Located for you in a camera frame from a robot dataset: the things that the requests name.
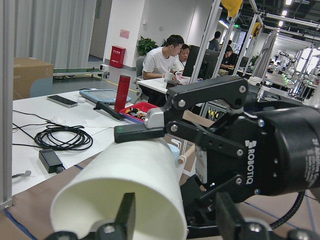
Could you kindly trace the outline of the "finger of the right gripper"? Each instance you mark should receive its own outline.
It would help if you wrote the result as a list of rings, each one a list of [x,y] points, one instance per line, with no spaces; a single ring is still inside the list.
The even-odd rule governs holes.
[[[114,141],[116,143],[124,143],[161,138],[165,135],[164,127],[163,109],[152,108],[147,112],[144,123],[115,126]]]

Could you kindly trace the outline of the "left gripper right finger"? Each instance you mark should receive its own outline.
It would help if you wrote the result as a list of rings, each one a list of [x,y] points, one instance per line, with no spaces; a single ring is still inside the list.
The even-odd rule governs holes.
[[[245,220],[227,192],[216,194],[216,225],[224,240],[241,240]]]

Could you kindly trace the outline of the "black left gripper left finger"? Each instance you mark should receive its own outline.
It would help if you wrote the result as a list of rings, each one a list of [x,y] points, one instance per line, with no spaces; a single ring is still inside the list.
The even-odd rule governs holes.
[[[135,193],[125,193],[114,222],[114,240],[132,240],[136,222]]]

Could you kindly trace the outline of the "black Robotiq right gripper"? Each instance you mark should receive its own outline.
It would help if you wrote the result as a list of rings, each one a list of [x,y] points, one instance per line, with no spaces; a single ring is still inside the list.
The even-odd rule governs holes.
[[[294,105],[247,113],[248,82],[222,76],[170,88],[164,107],[166,131],[206,152],[198,178],[210,193],[221,189],[237,203],[256,195],[276,196],[320,186],[320,111]],[[222,100],[230,107],[201,129],[182,120],[197,103]]]

